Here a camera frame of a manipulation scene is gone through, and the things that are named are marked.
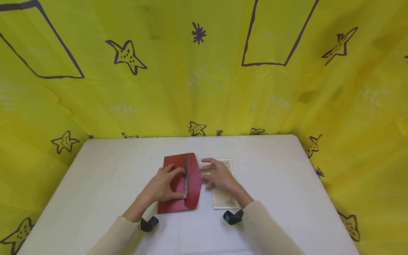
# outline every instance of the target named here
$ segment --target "red envelope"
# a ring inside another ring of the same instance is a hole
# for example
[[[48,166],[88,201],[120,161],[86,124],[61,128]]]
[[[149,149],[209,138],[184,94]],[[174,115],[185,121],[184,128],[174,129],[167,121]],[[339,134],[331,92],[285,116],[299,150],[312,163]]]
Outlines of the red envelope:
[[[194,153],[180,154],[164,157],[163,166],[166,167],[174,163],[174,168],[184,168],[184,159],[187,156],[187,198],[181,200],[169,200],[159,202],[157,214],[173,213],[180,211],[194,210],[197,208],[201,191],[201,171],[198,167]],[[177,175],[170,183],[170,188],[174,192],[184,193],[183,175]]]

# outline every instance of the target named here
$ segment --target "card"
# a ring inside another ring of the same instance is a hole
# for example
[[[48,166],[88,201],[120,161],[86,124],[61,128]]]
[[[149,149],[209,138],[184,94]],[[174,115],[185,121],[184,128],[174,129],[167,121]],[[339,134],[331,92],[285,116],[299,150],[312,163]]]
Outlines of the card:
[[[232,175],[232,160],[218,160],[224,163]],[[237,200],[230,193],[222,191],[218,188],[213,189],[213,208],[214,209],[238,209]]]

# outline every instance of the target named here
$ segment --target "yellow curtain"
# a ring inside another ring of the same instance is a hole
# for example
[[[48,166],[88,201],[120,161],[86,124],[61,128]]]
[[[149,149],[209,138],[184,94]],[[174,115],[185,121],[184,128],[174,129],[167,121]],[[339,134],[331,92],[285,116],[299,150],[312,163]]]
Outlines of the yellow curtain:
[[[1,255],[87,139],[285,133],[361,254],[408,252],[406,0],[1,0],[0,33]]]

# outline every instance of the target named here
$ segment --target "cream sleeve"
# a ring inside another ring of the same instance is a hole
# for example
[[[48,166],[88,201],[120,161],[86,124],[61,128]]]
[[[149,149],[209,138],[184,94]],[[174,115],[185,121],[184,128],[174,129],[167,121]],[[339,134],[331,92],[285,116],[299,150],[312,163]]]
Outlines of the cream sleeve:
[[[264,255],[304,255],[261,202],[254,201],[245,207],[242,222],[245,232]]]
[[[109,230],[88,252],[88,255],[122,255],[140,231],[140,222],[130,222],[119,216]]]

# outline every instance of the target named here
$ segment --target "star drawing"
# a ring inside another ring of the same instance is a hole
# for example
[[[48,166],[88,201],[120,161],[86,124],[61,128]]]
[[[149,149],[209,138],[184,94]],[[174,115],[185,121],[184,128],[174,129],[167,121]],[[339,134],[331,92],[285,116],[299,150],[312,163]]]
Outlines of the star drawing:
[[[116,50],[114,64],[126,63],[133,75],[137,75],[137,68],[147,69],[135,55],[135,47],[131,40],[127,40],[123,47],[112,40],[105,41]]]
[[[313,137],[313,136],[309,136],[309,139],[313,142],[313,145],[310,147],[310,149],[307,150],[307,157],[311,158],[313,155],[313,152],[318,152],[319,151],[319,147],[317,146],[317,141],[319,140],[319,138],[322,136],[322,134],[319,135],[318,138]]]
[[[347,217],[339,211],[337,211],[337,213],[339,214],[340,219],[346,227],[351,239],[353,239],[355,242],[359,242],[360,232],[358,231],[357,217],[354,214]]]
[[[62,135],[62,137],[51,140],[51,142],[57,146],[57,153],[60,154],[64,148],[71,152],[72,145],[79,142],[79,140],[71,138],[71,132],[68,130]]]
[[[320,167],[317,167],[317,169],[315,169],[315,172],[319,178],[324,177],[324,173],[320,170]]]
[[[204,128],[206,128],[207,125],[199,125],[195,122],[190,121],[190,127],[188,128],[188,131],[190,132],[191,136],[196,136],[196,135],[204,135]]]
[[[122,133],[122,136],[123,136],[124,138],[138,138],[138,137],[139,137],[138,135],[127,135],[127,134],[125,134],[125,133]]]
[[[16,255],[23,245],[24,241],[27,239],[28,234],[33,229],[34,225],[31,224],[30,218],[25,218],[17,230],[5,237],[0,241],[0,244],[11,244],[11,255]]]
[[[338,33],[337,34],[337,45],[333,49],[326,52],[322,58],[327,58],[325,66],[332,61],[335,56],[346,56],[347,55],[347,42],[351,39],[354,33],[357,31],[358,27],[351,29],[347,34]]]
[[[248,135],[259,135],[260,133],[265,132],[265,129],[255,129],[251,128],[251,132]]]
[[[197,42],[198,45],[200,45],[200,41],[204,42],[203,37],[206,36],[205,34],[205,30],[203,31],[203,28],[200,27],[200,24],[197,23],[197,26],[195,25],[195,23],[193,22],[193,26],[195,31],[191,31],[192,35],[195,35],[195,37],[193,38],[194,41],[193,42]]]

